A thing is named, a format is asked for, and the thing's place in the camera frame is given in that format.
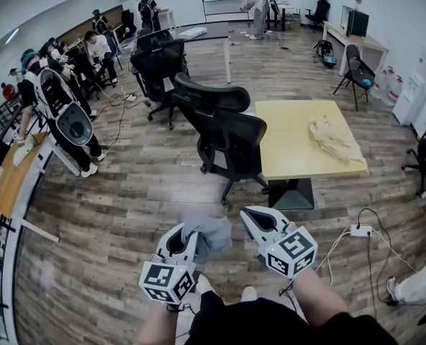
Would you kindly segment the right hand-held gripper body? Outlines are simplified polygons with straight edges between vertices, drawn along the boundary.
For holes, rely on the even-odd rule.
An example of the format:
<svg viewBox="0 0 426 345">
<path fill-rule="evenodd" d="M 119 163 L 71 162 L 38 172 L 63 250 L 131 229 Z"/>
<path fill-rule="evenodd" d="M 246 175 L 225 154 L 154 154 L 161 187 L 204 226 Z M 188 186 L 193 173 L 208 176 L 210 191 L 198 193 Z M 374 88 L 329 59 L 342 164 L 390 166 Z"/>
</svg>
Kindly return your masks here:
<svg viewBox="0 0 426 345">
<path fill-rule="evenodd" d="M 270 271 L 294 278 L 314 262 L 317 242 L 305 227 L 294 222 L 258 226 L 258 260 Z"/>
</svg>

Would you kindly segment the grey clothes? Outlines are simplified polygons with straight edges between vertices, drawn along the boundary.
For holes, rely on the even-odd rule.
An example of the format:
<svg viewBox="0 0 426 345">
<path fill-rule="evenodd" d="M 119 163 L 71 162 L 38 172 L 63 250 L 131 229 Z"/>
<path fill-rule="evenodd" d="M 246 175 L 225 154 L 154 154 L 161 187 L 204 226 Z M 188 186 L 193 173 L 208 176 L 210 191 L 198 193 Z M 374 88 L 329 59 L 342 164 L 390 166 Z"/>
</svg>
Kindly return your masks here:
<svg viewBox="0 0 426 345">
<path fill-rule="evenodd" d="M 185 213 L 179 221 L 183 224 L 181 241 L 186 243 L 197 232 L 196 256 L 193 262 L 205 264 L 211 254 L 219 254 L 232 246 L 232 224 L 226 217 L 214 218 L 204 213 Z"/>
</svg>

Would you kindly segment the black mesh office chair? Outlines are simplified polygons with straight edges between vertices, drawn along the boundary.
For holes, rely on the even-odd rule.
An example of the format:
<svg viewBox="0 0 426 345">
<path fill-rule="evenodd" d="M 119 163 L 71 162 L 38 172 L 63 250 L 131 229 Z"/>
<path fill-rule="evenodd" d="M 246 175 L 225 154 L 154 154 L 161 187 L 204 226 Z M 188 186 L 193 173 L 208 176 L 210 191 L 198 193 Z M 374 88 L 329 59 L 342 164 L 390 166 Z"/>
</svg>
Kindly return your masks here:
<svg viewBox="0 0 426 345">
<path fill-rule="evenodd" d="M 201 172 L 227 179 L 221 204 L 228 204 L 227 194 L 241 180 L 254 180 L 262 185 L 262 193 L 269 193 L 260 176 L 260 141 L 267 124 L 245 113 L 250 105 L 247 90 L 240 86 L 204 86 L 185 73 L 176 74 L 174 87 L 173 102 L 199 133 L 196 147 L 202 160 Z"/>
</svg>

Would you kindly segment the person's right forearm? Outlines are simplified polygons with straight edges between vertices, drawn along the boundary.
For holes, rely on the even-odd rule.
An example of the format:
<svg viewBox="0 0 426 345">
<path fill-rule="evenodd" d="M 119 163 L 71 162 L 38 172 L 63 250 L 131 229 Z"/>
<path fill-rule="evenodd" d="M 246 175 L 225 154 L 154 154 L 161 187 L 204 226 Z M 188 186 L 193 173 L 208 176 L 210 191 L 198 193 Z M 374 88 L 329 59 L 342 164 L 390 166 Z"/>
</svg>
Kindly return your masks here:
<svg viewBox="0 0 426 345">
<path fill-rule="evenodd" d="M 331 287 L 326 286 L 312 268 L 295 276 L 293 292 L 311 326 L 321 327 L 337 314 L 348 312 L 343 299 Z"/>
</svg>

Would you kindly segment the black folding chair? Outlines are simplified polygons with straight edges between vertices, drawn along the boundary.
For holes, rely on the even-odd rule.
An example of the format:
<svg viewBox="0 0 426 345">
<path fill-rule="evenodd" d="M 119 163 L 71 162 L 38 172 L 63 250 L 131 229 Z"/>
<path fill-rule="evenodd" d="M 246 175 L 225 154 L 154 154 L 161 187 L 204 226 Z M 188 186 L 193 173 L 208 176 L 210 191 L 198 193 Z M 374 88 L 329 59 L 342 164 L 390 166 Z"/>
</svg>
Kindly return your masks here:
<svg viewBox="0 0 426 345">
<path fill-rule="evenodd" d="M 361 59 L 361 54 L 359 53 L 359 49 L 355 45 L 347 46 L 347 66 L 348 70 L 344 74 L 343 79 L 340 84 L 337 86 L 335 91 L 336 94 L 338 89 L 344 85 L 345 87 L 351 86 L 353 89 L 355 110 L 358 111 L 358 96 L 356 92 L 356 88 L 359 87 L 364 91 L 364 95 L 366 97 L 366 102 L 368 102 L 368 91 L 374 85 L 374 78 L 376 74 L 372 69 L 370 69 L 366 63 Z M 362 80 L 369 79 L 373 85 L 370 88 L 365 88 L 362 86 Z"/>
</svg>

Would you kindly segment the black office chair with tag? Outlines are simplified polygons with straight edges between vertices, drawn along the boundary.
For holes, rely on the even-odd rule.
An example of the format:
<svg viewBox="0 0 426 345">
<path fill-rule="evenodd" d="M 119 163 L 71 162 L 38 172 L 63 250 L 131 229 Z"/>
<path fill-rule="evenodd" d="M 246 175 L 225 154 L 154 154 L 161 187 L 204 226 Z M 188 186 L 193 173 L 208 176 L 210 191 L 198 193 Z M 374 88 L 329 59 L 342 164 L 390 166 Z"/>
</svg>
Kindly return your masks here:
<svg viewBox="0 0 426 345">
<path fill-rule="evenodd" d="M 159 40 L 150 35 L 139 37 L 130 62 L 145 96 L 158 104 L 148 114 L 148 120 L 153 119 L 153 114 L 168 109 L 168 128 L 172 130 L 174 79 L 179 73 L 189 72 L 185 62 L 184 40 Z"/>
</svg>

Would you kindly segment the person's left white shoe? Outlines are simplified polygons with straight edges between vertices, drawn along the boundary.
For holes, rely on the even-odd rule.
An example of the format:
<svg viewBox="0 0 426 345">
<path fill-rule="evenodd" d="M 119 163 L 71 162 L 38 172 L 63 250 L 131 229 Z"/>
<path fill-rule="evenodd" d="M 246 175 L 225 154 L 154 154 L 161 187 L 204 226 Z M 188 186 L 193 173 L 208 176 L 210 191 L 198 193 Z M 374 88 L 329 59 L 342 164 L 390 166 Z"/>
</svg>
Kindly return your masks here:
<svg viewBox="0 0 426 345">
<path fill-rule="evenodd" d="M 203 294 L 208 293 L 208 292 L 214 293 L 214 288 L 210 284 L 209 279 L 203 274 L 200 274 L 198 276 L 198 279 L 197 279 L 197 282 L 196 282 L 196 291 L 200 295 L 203 295 Z"/>
</svg>

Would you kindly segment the person's white shoe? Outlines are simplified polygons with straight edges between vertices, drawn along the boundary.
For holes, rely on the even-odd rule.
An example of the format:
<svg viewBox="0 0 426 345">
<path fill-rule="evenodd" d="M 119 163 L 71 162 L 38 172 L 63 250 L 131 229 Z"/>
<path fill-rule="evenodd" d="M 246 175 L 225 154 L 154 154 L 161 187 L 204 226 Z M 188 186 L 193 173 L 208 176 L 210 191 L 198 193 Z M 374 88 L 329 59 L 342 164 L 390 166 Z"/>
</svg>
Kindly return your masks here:
<svg viewBox="0 0 426 345">
<path fill-rule="evenodd" d="M 253 286 L 246 286 L 241 294 L 240 302 L 251 302 L 258 299 L 258 294 Z"/>
<path fill-rule="evenodd" d="M 198 279 L 197 279 L 197 282 L 196 282 L 196 291 L 200 295 L 203 295 L 203 294 L 208 293 L 208 292 L 214 293 L 214 288 L 210 284 L 209 279 L 203 274 L 200 274 L 198 276 Z"/>
</svg>

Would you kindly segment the beige crumpled cloth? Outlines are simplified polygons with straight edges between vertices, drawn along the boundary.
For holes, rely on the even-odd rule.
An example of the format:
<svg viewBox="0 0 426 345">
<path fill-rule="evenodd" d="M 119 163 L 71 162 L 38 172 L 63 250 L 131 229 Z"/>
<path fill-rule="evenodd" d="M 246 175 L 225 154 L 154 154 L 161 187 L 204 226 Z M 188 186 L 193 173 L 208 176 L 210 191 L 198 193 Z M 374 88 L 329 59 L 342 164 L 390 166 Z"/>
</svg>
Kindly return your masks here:
<svg viewBox="0 0 426 345">
<path fill-rule="evenodd" d="M 360 146 L 352 134 L 347 134 L 337 120 L 325 115 L 315 116 L 309 120 L 308 127 L 319 148 L 341 162 L 361 162 L 366 160 L 361 153 Z"/>
</svg>

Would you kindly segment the grey and white backpack rig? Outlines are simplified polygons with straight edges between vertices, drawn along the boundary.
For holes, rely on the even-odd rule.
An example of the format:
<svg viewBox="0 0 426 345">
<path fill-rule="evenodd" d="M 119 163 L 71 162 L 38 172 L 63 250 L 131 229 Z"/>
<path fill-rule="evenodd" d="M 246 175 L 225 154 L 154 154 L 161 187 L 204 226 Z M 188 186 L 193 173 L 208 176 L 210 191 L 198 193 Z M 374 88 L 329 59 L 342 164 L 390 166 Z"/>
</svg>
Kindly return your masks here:
<svg viewBox="0 0 426 345">
<path fill-rule="evenodd" d="M 58 131 L 75 146 L 87 145 L 94 135 L 91 120 L 59 74 L 44 67 L 34 87 L 42 111 L 55 122 Z"/>
</svg>

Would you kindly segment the black backpack rig on floor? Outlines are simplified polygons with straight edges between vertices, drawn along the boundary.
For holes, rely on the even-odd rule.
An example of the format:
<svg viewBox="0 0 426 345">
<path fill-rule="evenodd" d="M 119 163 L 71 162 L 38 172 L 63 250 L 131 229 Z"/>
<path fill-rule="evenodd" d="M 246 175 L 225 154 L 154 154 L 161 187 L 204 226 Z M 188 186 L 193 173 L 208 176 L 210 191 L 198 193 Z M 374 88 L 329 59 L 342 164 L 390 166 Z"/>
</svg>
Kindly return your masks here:
<svg viewBox="0 0 426 345">
<path fill-rule="evenodd" d="M 333 68 L 337 64 L 332 43 L 328 40 L 320 40 L 312 47 L 313 63 L 322 62 L 326 67 Z"/>
</svg>

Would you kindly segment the black computer case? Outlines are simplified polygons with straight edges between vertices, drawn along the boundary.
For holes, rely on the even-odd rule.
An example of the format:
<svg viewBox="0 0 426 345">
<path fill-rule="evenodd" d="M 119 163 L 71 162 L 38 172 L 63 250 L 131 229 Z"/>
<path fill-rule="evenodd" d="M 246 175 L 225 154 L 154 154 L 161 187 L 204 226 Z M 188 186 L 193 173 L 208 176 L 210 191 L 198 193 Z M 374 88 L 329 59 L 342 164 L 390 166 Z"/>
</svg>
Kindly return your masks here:
<svg viewBox="0 0 426 345">
<path fill-rule="evenodd" d="M 367 35 L 369 16 L 358 10 L 351 10 L 346 25 L 347 36 L 365 37 Z"/>
</svg>

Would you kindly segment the desk with black legs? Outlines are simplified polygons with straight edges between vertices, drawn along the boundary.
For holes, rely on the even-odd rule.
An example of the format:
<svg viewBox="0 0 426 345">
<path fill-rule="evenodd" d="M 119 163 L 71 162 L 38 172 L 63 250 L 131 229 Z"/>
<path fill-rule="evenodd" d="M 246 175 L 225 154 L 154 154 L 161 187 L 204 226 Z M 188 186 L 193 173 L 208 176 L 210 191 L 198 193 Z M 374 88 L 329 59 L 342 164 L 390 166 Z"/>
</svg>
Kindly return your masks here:
<svg viewBox="0 0 426 345">
<path fill-rule="evenodd" d="M 288 4 L 270 3 L 270 11 L 266 17 L 266 29 L 276 32 L 285 32 L 301 24 L 301 9 Z"/>
</svg>

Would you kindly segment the white framed monitor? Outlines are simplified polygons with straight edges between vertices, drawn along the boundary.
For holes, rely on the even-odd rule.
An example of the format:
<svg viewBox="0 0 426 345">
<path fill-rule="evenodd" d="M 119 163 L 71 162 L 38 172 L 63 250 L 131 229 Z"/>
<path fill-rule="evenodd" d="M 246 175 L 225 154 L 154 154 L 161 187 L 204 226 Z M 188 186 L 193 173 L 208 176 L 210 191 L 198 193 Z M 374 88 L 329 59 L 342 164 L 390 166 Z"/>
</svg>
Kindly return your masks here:
<svg viewBox="0 0 426 345">
<path fill-rule="evenodd" d="M 342 15 L 341 15 L 341 23 L 340 26 L 346 30 L 349 22 L 350 13 L 353 11 L 352 8 L 348 6 L 343 6 Z"/>
</svg>

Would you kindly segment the brown wooden desk white frame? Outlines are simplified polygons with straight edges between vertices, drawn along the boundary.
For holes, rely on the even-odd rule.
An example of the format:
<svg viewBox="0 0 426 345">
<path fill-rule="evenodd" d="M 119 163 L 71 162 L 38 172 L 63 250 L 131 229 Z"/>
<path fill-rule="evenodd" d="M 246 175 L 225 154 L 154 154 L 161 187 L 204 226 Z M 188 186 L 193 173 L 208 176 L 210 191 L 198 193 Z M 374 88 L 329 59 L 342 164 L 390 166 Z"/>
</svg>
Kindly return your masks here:
<svg viewBox="0 0 426 345">
<path fill-rule="evenodd" d="M 52 242 L 58 243 L 60 239 L 57 236 L 27 220 L 27 210 L 38 181 L 45 174 L 49 157 L 57 149 L 52 144 L 47 132 L 35 134 L 33 137 L 37 144 L 19 167 L 13 165 L 13 155 L 20 147 L 18 144 L 10 146 L 1 164 L 0 215 L 6 218 L 12 227 L 27 228 Z"/>
</svg>

